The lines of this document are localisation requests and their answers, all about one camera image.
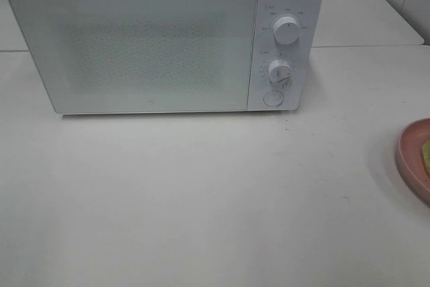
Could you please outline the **round white door button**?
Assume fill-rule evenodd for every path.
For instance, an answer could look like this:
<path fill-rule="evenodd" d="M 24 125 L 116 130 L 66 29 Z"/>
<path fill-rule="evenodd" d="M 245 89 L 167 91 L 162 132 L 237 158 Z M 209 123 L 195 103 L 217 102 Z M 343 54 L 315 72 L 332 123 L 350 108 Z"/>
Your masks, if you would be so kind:
<path fill-rule="evenodd" d="M 284 95 L 280 91 L 269 91 L 263 97 L 265 105 L 269 107 L 280 106 L 283 103 L 283 100 Z"/>

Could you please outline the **white microwave door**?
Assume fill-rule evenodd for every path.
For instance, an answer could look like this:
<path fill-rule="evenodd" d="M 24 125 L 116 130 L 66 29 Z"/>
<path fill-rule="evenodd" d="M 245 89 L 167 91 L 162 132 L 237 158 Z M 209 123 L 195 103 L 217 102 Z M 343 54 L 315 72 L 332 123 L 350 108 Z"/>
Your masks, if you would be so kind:
<path fill-rule="evenodd" d="M 9 0 L 59 114 L 245 110 L 256 0 Z"/>

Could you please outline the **pink round plate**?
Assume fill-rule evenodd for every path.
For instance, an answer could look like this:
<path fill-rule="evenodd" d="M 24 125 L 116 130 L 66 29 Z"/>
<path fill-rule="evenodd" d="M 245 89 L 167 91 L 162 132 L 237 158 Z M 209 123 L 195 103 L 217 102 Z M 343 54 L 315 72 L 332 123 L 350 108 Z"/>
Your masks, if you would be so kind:
<path fill-rule="evenodd" d="M 429 167 L 423 147 L 429 142 L 429 118 L 407 124 L 398 135 L 396 167 L 406 187 L 429 217 Z"/>

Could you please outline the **sandwich with lettuce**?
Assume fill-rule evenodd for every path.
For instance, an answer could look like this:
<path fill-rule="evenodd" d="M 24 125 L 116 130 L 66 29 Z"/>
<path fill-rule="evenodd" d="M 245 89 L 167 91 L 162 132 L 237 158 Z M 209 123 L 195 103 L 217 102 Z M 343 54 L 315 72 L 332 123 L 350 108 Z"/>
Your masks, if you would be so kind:
<path fill-rule="evenodd" d="M 430 140 L 421 145 L 421 160 L 427 177 L 430 177 Z"/>

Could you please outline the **lower white timer knob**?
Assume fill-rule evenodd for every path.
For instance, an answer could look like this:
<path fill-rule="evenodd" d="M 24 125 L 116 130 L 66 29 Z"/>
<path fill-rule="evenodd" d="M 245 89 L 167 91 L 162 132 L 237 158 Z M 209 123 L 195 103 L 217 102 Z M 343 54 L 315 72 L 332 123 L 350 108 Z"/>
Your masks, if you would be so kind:
<path fill-rule="evenodd" d="M 286 60 L 275 60 L 267 67 L 267 76 L 271 83 L 283 83 L 292 76 L 293 69 Z"/>

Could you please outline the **upper white power knob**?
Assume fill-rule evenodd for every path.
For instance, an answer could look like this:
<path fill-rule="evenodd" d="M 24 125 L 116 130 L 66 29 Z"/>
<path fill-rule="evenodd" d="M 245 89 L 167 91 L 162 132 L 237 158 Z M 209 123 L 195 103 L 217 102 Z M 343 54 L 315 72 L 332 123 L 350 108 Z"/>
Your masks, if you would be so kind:
<path fill-rule="evenodd" d="M 275 41 L 281 45 L 289 45 L 299 39 L 301 23 L 291 14 L 277 18 L 272 26 Z"/>

